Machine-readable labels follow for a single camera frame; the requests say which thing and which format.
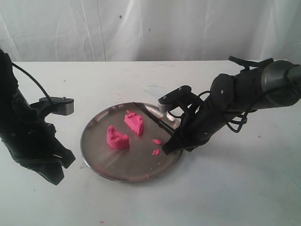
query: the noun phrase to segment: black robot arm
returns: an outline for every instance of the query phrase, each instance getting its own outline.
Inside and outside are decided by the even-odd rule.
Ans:
[[[13,74],[13,66],[27,74],[42,89],[46,98],[29,105]],[[49,97],[42,86],[26,71],[11,62],[0,50],[0,137],[13,159],[21,166],[42,175],[57,185],[64,177],[74,155],[55,138],[55,127],[46,123],[50,113],[73,113],[73,99]]]
[[[225,125],[239,132],[247,122],[247,115],[258,109],[291,106],[299,101],[301,66],[285,60],[252,62],[232,56],[229,60],[244,69],[235,76],[218,75],[210,91],[197,96],[191,92],[191,87],[182,86],[158,100],[163,112],[177,107],[184,111],[179,117],[179,128],[162,146],[166,154],[192,151],[207,143]],[[202,100],[200,97],[205,93],[209,96]]]

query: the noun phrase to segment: white table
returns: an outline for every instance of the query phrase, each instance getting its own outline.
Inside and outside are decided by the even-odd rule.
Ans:
[[[94,115],[122,102],[157,104],[159,97],[184,84],[195,93],[208,90],[219,73],[240,71],[234,63],[18,64],[51,96],[75,99],[74,114],[50,115],[47,121],[77,159],[54,186],[16,164],[1,144],[0,225],[301,225],[300,102],[250,114],[239,134],[221,129],[151,182],[116,183],[81,167],[80,136]],[[14,72],[29,103],[43,96],[25,75]]]

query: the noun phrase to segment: white backdrop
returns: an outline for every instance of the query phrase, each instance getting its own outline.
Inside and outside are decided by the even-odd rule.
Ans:
[[[301,0],[0,0],[0,48],[14,61],[301,63]]]

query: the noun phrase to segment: pink clay piece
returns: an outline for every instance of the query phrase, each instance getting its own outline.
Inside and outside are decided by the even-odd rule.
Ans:
[[[158,155],[158,154],[160,154],[160,149],[157,149],[157,150],[152,152],[152,155]]]
[[[158,140],[158,139],[154,139],[153,142],[154,142],[155,144],[157,144],[157,145],[160,145],[160,144],[161,144],[161,141]]]
[[[130,111],[127,111],[127,113],[124,117],[124,122],[137,136],[141,135],[144,129],[142,116]]]
[[[125,149],[130,146],[128,135],[120,133],[113,126],[108,127],[107,143],[115,149]]]

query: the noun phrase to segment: silver metal plate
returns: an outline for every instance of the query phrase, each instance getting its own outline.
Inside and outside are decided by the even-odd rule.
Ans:
[[[160,112],[156,106],[143,105],[172,128],[179,126],[175,118]],[[124,123],[127,110],[143,118],[144,132],[139,137]],[[107,144],[107,129],[110,125],[129,136],[129,148],[116,150]],[[159,139],[164,144],[170,139],[170,135],[134,103],[126,103],[110,107],[96,115],[85,127],[80,143],[86,164],[100,176],[119,182],[140,182],[164,174],[182,154],[177,152],[165,155],[161,147],[153,143],[153,139]],[[160,154],[152,155],[156,149],[160,149]]]

